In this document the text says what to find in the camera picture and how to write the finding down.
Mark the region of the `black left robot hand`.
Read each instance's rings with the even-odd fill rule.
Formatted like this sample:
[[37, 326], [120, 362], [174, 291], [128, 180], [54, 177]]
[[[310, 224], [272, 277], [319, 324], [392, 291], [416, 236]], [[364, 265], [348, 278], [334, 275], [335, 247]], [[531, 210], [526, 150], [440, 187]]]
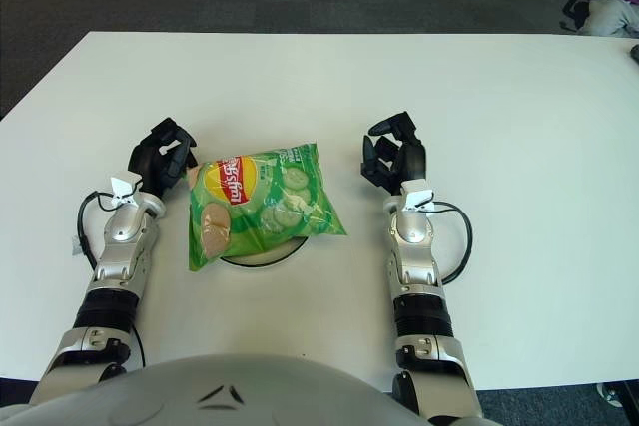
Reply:
[[161, 198], [197, 165], [195, 139], [170, 117], [151, 129], [133, 150], [128, 170], [142, 178], [141, 191]]

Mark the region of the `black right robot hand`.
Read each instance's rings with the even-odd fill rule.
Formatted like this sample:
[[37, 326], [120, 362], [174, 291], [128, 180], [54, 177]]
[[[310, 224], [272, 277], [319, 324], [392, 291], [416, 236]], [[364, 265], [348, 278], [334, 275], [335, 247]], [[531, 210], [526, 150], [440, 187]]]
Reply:
[[426, 150], [408, 112], [393, 115], [363, 136], [361, 174], [398, 196], [401, 184], [426, 178]]

